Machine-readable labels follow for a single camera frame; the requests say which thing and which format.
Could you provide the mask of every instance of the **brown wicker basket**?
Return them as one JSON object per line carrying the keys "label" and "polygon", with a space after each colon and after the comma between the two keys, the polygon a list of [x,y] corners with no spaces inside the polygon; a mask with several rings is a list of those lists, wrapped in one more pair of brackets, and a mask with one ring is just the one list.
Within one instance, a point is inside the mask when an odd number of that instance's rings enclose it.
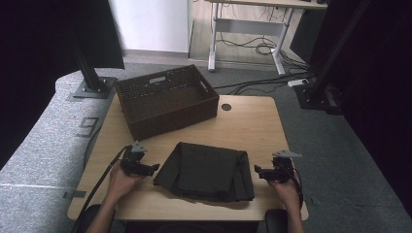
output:
{"label": "brown wicker basket", "polygon": [[133,139],[215,117],[219,95],[194,65],[115,83]]}

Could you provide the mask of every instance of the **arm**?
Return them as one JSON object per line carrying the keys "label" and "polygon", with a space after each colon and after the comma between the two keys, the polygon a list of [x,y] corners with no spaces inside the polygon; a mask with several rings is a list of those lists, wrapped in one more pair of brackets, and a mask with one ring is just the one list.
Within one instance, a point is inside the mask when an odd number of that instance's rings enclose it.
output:
{"label": "arm", "polygon": [[100,206],[99,212],[88,228],[87,233],[109,232],[115,207],[119,200],[144,178],[143,176],[128,177],[120,167],[120,162],[116,162],[110,173],[109,188],[106,197]]}
{"label": "arm", "polygon": [[300,214],[299,196],[292,180],[285,183],[267,181],[278,193],[279,199],[285,205],[288,215],[288,233],[303,233],[303,222]]}

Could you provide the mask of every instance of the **gray carpet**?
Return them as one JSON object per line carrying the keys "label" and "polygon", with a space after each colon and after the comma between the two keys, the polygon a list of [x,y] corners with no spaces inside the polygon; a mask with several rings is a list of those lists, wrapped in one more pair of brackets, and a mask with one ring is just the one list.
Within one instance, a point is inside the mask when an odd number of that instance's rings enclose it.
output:
{"label": "gray carpet", "polygon": [[[125,71],[97,73],[127,79],[176,67],[125,65]],[[270,71],[218,68],[209,73],[198,68],[212,86],[275,78]],[[87,144],[114,94],[107,100],[73,99],[70,95],[82,79],[77,72],[57,81],[49,106],[0,172],[0,232],[71,229],[73,221],[66,215],[70,200],[63,194],[76,189]],[[227,94],[232,89],[217,91]],[[273,97],[290,150],[303,154],[294,162],[309,211],[306,232],[411,232],[411,218],[343,116],[300,109],[286,85],[258,85],[242,94]],[[121,228],[117,223],[113,232]]]}

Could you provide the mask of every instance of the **desk leg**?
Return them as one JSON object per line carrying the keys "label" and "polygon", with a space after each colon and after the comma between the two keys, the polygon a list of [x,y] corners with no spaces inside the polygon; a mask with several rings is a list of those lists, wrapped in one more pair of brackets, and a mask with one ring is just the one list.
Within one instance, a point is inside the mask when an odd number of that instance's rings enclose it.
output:
{"label": "desk leg", "polygon": [[283,68],[282,61],[280,58],[280,51],[282,49],[283,42],[285,41],[286,33],[288,32],[289,25],[291,23],[292,15],[293,15],[294,8],[288,8],[288,13],[286,17],[286,21],[284,22],[284,26],[282,28],[281,35],[279,37],[278,45],[276,49],[272,49],[272,56],[273,60],[275,61],[276,69],[280,76],[285,75],[285,69]]}
{"label": "desk leg", "polygon": [[218,8],[219,3],[213,3],[215,8],[215,16],[212,18],[212,45],[209,48],[209,66],[210,72],[215,72],[215,55],[216,55],[216,23],[218,23]]}

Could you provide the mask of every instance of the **white wall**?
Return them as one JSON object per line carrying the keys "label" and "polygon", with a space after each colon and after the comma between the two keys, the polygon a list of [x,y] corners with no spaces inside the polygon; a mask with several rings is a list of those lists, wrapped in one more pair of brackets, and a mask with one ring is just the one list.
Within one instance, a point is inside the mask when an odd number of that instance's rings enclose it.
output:
{"label": "white wall", "polygon": [[191,0],[110,0],[124,50],[189,52]]}

